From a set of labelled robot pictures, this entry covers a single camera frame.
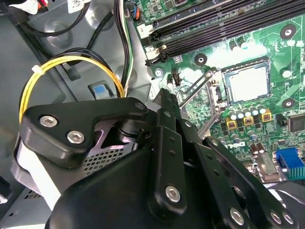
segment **black plastic bracket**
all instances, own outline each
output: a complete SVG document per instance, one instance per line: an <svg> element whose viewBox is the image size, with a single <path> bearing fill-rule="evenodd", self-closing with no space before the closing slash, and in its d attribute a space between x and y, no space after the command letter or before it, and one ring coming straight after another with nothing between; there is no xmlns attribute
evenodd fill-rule
<svg viewBox="0 0 305 229"><path fill-rule="evenodd" d="M94 127L98 122L115 120L115 124L125 119L137 120L147 113L146 106L135 98L35 106L24 113L20 137L33 152L61 167L74 168L82 164L93 147ZM45 115L55 117L58 124L54 127L43 126L40 118ZM67 138L70 131L82 133L84 142L71 143Z"/></svg>
<svg viewBox="0 0 305 229"><path fill-rule="evenodd" d="M203 144L212 149L213 157L229 172L229 183L238 187L247 200L247 210L252 222L258 228L297 229L298 224L290 224L284 218L287 209L234 157L216 138L207 137ZM296 219L288 214L292 222Z"/></svg>

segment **chip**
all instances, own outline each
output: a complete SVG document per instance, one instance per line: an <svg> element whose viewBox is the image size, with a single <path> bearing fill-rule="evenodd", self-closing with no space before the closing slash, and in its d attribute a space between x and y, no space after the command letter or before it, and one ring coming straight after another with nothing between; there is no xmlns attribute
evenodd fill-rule
<svg viewBox="0 0 305 229"><path fill-rule="evenodd" d="M237 124L235 120L231 120L230 118L226 118L227 128L228 130L233 130L237 128Z"/></svg>
<svg viewBox="0 0 305 229"><path fill-rule="evenodd" d="M173 7L172 1L167 1L167 2L165 3L165 6L166 6L166 8L171 9L171 8Z"/></svg>
<svg viewBox="0 0 305 229"><path fill-rule="evenodd" d="M269 110L267 110L267 113L262 114L262 121L265 122L269 122L272 120L272 115L271 112Z"/></svg>
<svg viewBox="0 0 305 229"><path fill-rule="evenodd" d="M285 139L281 139L281 140L278 140L277 143L279 144L279 146L283 146L283 145L286 145L286 140Z"/></svg>
<svg viewBox="0 0 305 229"><path fill-rule="evenodd" d="M254 124L254 120L252 116L244 118L244 125L253 125L253 124Z"/></svg>
<svg viewBox="0 0 305 229"><path fill-rule="evenodd" d="M296 115L288 119L288 130L290 132L305 130L305 115Z"/></svg>
<svg viewBox="0 0 305 229"><path fill-rule="evenodd" d="M264 98L269 95L269 62L241 63L224 72L227 94L232 103Z"/></svg>

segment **screw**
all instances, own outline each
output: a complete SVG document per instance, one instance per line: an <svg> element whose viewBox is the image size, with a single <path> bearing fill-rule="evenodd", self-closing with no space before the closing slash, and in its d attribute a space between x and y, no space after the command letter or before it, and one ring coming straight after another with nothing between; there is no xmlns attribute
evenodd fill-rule
<svg viewBox="0 0 305 229"><path fill-rule="evenodd" d="M240 212L238 210L236 210L235 208L230 208L230 215L232 217L232 219L240 226L242 226L244 224L244 218L243 216L240 214Z"/></svg>
<svg viewBox="0 0 305 229"><path fill-rule="evenodd" d="M154 70L154 74L155 74L155 76L161 77L161 76L163 76L163 70L160 68L157 68L156 70Z"/></svg>
<svg viewBox="0 0 305 229"><path fill-rule="evenodd" d="M165 189L165 193L171 202L178 203L181 199L180 192L174 186L167 186Z"/></svg>
<svg viewBox="0 0 305 229"><path fill-rule="evenodd" d="M54 127L58 124L57 119L52 116L49 116L49 115L45 115L45 116L41 117L39 119L39 122L41 125L43 125L45 127Z"/></svg>
<svg viewBox="0 0 305 229"><path fill-rule="evenodd" d="M185 121L186 126L192 127L192 124L189 121Z"/></svg>
<svg viewBox="0 0 305 229"><path fill-rule="evenodd" d="M171 114L168 113L167 111L164 111L164 114L165 114L167 117L171 117Z"/></svg>
<svg viewBox="0 0 305 229"><path fill-rule="evenodd" d="M69 142L74 144L81 144L85 141L84 135L81 132L75 130L70 131L67 134L67 139Z"/></svg>
<svg viewBox="0 0 305 229"><path fill-rule="evenodd" d="M144 110L144 105L142 103L136 102L135 106L138 107L140 110Z"/></svg>
<svg viewBox="0 0 305 229"><path fill-rule="evenodd" d="M218 142L217 142L216 140L214 140L214 139L212 139L211 142L212 142L215 146L218 145Z"/></svg>
<svg viewBox="0 0 305 229"><path fill-rule="evenodd" d="M270 215L275 222L277 222L278 224L282 224L281 218L274 211L271 211Z"/></svg>
<svg viewBox="0 0 305 229"><path fill-rule="evenodd" d="M284 216L284 219L286 219L286 221L290 224L293 224L294 221L292 220L292 218L286 213L286 212L283 212L283 216Z"/></svg>

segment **sticker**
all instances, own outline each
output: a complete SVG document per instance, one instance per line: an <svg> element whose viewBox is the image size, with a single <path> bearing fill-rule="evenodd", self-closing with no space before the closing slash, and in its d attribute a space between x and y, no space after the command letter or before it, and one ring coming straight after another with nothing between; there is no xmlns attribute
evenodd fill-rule
<svg viewBox="0 0 305 229"><path fill-rule="evenodd" d="M75 13L84 7L84 0L68 0L68 12Z"/></svg>
<svg viewBox="0 0 305 229"><path fill-rule="evenodd" d="M33 15L38 12L38 1L37 0L27 0L22 4L12 4L10 6L23 10L23 11L33 14Z"/></svg>

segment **capacitor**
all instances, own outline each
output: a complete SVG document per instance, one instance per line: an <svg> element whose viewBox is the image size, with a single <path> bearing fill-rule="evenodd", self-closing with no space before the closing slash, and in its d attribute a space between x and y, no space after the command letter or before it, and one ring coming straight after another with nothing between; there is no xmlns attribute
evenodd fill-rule
<svg viewBox="0 0 305 229"><path fill-rule="evenodd" d="M266 109L262 105L258 105L256 108L258 109L259 113L261 114L266 113Z"/></svg>
<svg viewBox="0 0 305 229"><path fill-rule="evenodd" d="M251 106L250 111L251 111L252 115L258 115L258 110L256 109L255 106Z"/></svg>
<svg viewBox="0 0 305 229"><path fill-rule="evenodd" d="M236 120L237 119L237 114L234 111L230 111L229 116L230 116L231 120Z"/></svg>
<svg viewBox="0 0 305 229"><path fill-rule="evenodd" d="M244 38L243 37L240 37L238 39L238 46L241 48L241 49L247 49L248 48L248 44L244 41Z"/></svg>
<svg viewBox="0 0 305 229"><path fill-rule="evenodd" d="M255 131L253 131L253 130L250 130L249 132L248 132L248 135L249 135L249 137L250 137L250 139L252 140L252 141L256 141L257 140L257 135L256 135L256 132Z"/></svg>
<svg viewBox="0 0 305 229"><path fill-rule="evenodd" d="M260 153L263 153L263 152L265 152L265 148L264 148L264 146L263 146L263 144L262 143L257 143L256 144L256 147L257 147L257 149L258 149L258 152L260 152Z"/></svg>
<svg viewBox="0 0 305 229"><path fill-rule="evenodd" d="M173 78L172 77L168 77L167 78L167 87L169 89L172 89L173 88Z"/></svg>
<svg viewBox="0 0 305 229"><path fill-rule="evenodd" d="M230 49L232 51L234 51L236 48L238 48L235 41L230 41L229 45L230 45Z"/></svg>
<svg viewBox="0 0 305 229"><path fill-rule="evenodd" d="M218 140L223 144L224 146L227 145L224 137L219 137Z"/></svg>
<svg viewBox="0 0 305 229"><path fill-rule="evenodd" d="M244 114L243 114L242 111L236 111L236 114L237 114L237 117L238 117L239 119L241 119L241 118L244 117Z"/></svg>
<svg viewBox="0 0 305 229"><path fill-rule="evenodd" d="M240 138L237 134L232 134L232 139L233 139L234 143L240 143L241 142L241 140L240 140Z"/></svg>
<svg viewBox="0 0 305 229"><path fill-rule="evenodd" d="M257 149L257 147L256 147L255 144L251 144L251 145L250 145L250 148L251 148L251 152L252 152L253 154L258 154L258 149Z"/></svg>
<svg viewBox="0 0 305 229"><path fill-rule="evenodd" d="M250 112L250 110L249 110L248 108L244 108L244 109L243 109L243 113L244 113L244 115L245 115L246 117L250 117L250 116L251 116L251 112Z"/></svg>

